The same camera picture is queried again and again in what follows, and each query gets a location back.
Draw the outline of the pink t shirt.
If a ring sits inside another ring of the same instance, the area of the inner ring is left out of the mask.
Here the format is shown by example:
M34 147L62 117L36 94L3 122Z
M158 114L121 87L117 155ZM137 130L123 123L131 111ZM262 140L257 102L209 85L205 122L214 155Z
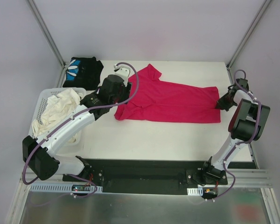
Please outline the pink t shirt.
M127 104L117 107L116 120L148 120L175 123L220 123L217 87L195 87L160 80L151 64L129 77L131 93Z

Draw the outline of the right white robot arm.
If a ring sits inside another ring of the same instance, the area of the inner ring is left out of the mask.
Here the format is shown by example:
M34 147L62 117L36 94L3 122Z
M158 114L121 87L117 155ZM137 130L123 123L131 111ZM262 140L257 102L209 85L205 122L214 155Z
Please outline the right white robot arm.
M203 185L224 182L227 167L234 156L243 147L261 137L271 110L253 96L245 78L235 79L234 85L217 101L216 108L228 111L233 106L236 110L228 126L227 140L220 150L204 163L200 171Z

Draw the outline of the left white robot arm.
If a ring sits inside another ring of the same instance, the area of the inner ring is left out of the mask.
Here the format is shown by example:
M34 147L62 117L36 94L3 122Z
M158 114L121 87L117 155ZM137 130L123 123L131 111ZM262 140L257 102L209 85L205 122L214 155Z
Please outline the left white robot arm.
M108 75L103 84L86 95L80 104L58 125L39 137L27 136L22 141L25 167L40 180L55 174L73 175L78 181L89 177L90 165L80 156L59 156L58 151L76 133L108 113L118 103L127 103L132 84L127 75Z

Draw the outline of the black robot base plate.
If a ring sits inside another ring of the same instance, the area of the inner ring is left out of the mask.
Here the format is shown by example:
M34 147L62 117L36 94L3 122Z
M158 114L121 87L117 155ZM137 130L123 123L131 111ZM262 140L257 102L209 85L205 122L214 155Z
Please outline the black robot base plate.
M203 161L85 159L82 178L92 180L104 193L186 195L199 184L227 185L225 171L214 176Z

